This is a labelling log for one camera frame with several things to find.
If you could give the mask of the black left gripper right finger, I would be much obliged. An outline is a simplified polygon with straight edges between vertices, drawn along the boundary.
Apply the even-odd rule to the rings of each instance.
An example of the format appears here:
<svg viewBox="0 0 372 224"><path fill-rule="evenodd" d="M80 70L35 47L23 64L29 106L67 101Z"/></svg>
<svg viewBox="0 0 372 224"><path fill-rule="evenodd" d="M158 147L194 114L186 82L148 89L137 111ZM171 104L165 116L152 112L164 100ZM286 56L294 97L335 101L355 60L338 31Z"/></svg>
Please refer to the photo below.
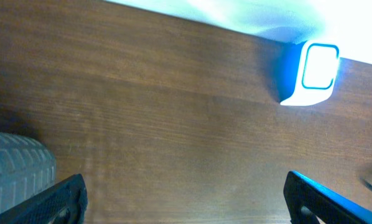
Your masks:
<svg viewBox="0 0 372 224"><path fill-rule="evenodd" d="M294 170L287 174L283 194L292 224L372 223L372 211Z"/></svg>

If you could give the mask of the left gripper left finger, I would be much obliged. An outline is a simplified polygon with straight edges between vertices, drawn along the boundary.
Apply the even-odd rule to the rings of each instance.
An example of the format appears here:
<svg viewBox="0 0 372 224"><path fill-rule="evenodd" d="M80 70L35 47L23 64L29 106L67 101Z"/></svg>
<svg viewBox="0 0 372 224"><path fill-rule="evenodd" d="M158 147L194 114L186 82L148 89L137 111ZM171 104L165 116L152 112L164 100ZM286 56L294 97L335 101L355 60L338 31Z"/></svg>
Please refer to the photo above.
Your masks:
<svg viewBox="0 0 372 224"><path fill-rule="evenodd" d="M0 214L0 223L81 224L88 205L86 185L75 174Z"/></svg>

